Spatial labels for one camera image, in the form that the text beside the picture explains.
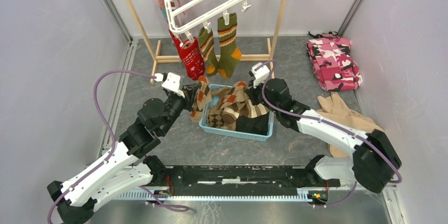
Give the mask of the beige argyle sock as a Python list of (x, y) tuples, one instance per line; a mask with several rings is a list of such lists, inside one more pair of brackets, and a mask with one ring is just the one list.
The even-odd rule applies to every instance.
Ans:
[(245, 93), (247, 87), (246, 82), (240, 81), (231, 88), (218, 87), (211, 92), (212, 97), (218, 97), (219, 100), (208, 111), (207, 123), (210, 127), (236, 130), (236, 120), (248, 99)]
[(212, 96), (209, 79), (206, 76), (200, 76), (198, 78), (198, 89), (190, 113), (190, 118), (194, 123), (198, 123), (201, 120), (206, 105), (211, 101)]

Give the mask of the green striped sock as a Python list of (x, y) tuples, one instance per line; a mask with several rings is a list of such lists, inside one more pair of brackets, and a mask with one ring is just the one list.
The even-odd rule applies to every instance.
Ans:
[(232, 77), (242, 56), (236, 44), (237, 25), (237, 13), (229, 14), (228, 24), (225, 24), (223, 17), (218, 18), (217, 30), (220, 46), (218, 73), (224, 78)]
[(208, 31), (204, 27), (202, 27), (199, 32), (198, 41), (201, 54), (205, 62), (207, 63), (206, 74), (209, 77), (214, 76), (218, 72), (218, 59), (214, 52), (213, 31)]

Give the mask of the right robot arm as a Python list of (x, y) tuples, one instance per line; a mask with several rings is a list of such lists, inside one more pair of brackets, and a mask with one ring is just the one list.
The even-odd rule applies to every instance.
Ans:
[(305, 171), (308, 184), (318, 186), (325, 180), (345, 179), (373, 193), (389, 183), (401, 183), (402, 162), (386, 133), (373, 129), (355, 129), (320, 115), (316, 110), (293, 99), (285, 80), (273, 78), (274, 61), (252, 66), (247, 88), (250, 100), (263, 104), (285, 128), (311, 135), (344, 152), (346, 158), (324, 156)]

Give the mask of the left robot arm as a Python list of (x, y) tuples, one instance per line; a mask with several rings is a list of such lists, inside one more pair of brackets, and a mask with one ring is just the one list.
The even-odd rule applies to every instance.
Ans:
[(97, 99), (99, 83), (94, 85), (94, 103), (113, 140), (111, 148), (87, 168), (64, 182), (53, 181), (47, 186), (53, 205), (47, 214), (47, 223), (57, 211), (63, 223), (86, 223), (96, 211), (123, 193), (151, 183), (161, 185), (166, 179), (164, 165), (148, 153), (160, 144), (170, 128), (184, 111), (192, 111), (198, 93), (197, 83), (184, 85), (183, 77), (174, 73), (153, 76), (128, 71), (129, 74), (161, 82), (166, 100), (150, 98), (137, 112), (136, 120), (119, 139), (105, 119)]

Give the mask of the red snowflake sock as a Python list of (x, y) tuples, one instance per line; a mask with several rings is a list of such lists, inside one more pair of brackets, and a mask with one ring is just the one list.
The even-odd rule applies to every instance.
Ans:
[(201, 54), (197, 38), (193, 41), (185, 41), (178, 48), (179, 57), (185, 65), (186, 73), (192, 80), (198, 80), (205, 73), (205, 62)]

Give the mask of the light blue plastic basket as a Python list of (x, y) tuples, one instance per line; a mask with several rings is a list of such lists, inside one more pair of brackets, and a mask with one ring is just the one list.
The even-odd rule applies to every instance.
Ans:
[(242, 138), (242, 139), (249, 139), (254, 141), (260, 141), (265, 142), (267, 141), (273, 134), (273, 126), (274, 126), (274, 113), (269, 113), (269, 119), (267, 121), (267, 133), (265, 135), (260, 134), (252, 134), (252, 133), (244, 133), (244, 132), (238, 132), (234, 130), (226, 130), (226, 129), (220, 129), (220, 128), (214, 128), (210, 127), (207, 124), (207, 111), (209, 108), (214, 106), (218, 102), (218, 97), (213, 97), (212, 101), (208, 103), (205, 107), (204, 114), (202, 118), (199, 121), (199, 126), (203, 129), (204, 132), (210, 133), (210, 134), (216, 134), (216, 135), (222, 135), (222, 136), (229, 136), (229, 137), (235, 137), (235, 138)]

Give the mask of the black garment in basket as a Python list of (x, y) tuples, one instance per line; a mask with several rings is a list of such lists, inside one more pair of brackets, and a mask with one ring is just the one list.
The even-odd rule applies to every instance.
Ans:
[(267, 135), (269, 128), (269, 114), (249, 118), (240, 116), (236, 120), (236, 131), (249, 134)]

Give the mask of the pink camouflage bag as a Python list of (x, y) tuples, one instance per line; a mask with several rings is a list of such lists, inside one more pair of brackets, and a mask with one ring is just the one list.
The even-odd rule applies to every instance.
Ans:
[(358, 89), (363, 79), (351, 57), (351, 40), (332, 31), (308, 35), (307, 56), (320, 87), (329, 92)]

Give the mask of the beige cloth on floor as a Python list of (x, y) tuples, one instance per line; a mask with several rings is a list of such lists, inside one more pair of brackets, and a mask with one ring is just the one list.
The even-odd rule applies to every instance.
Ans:
[(332, 92), (329, 97), (318, 96), (317, 99), (321, 106), (317, 113), (327, 119), (357, 130), (372, 132), (377, 129), (384, 132), (371, 118), (350, 109), (337, 92)]

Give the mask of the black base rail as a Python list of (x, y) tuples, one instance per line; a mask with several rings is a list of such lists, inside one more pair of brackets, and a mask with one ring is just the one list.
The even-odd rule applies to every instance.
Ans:
[(338, 179), (324, 180), (304, 166), (175, 165), (157, 171), (150, 188), (170, 188), (172, 196), (282, 196), (301, 188), (340, 187)]

